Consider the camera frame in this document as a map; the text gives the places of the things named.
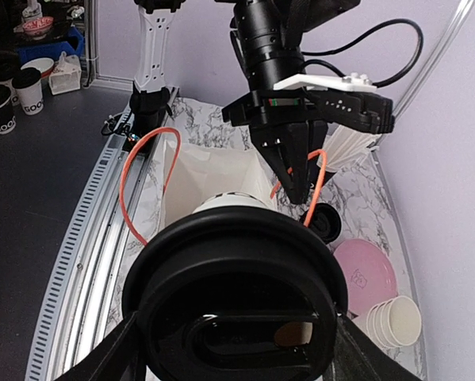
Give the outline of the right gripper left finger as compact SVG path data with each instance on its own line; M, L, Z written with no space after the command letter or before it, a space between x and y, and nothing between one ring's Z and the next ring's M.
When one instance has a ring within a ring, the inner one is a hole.
M60 376L71 380L145 380L146 364L141 354L137 311L133 311L80 363Z

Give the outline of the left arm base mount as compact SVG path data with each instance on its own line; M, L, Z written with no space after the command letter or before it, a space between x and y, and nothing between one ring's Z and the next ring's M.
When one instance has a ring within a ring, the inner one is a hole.
M167 87L153 92L137 90L133 87L129 101L130 113L122 122L118 121L120 114L110 116L102 126L101 135L126 137L123 150L130 152L147 133L163 125L166 115L172 116L169 106L170 96L171 93Z

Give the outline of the paper takeout bag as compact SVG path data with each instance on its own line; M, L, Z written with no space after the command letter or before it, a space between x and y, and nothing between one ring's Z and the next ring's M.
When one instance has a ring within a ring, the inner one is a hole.
M119 202L124 222L130 233L142 244L147 240L136 230L124 200L124 188L133 160L148 141L161 134L175 138L170 167L163 176L160 214L169 225L191 213L205 210L213 204L220 205L221 198L244 199L246 204L276 210L275 197L284 188L279 182L266 178L253 150L202 148L183 144L181 134L171 127L160 127L138 140L132 148L121 172Z

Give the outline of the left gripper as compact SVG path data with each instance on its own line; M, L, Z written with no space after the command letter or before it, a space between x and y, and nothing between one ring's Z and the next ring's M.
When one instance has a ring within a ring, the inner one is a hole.
M252 144L291 202L305 202L314 176L308 154L324 145L328 123L305 90L253 90L222 109L224 121L248 127Z

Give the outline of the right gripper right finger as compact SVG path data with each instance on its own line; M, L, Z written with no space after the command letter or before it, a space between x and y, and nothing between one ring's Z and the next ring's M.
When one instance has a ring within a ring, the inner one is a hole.
M419 378L384 354L346 315L340 315L328 380L417 381Z

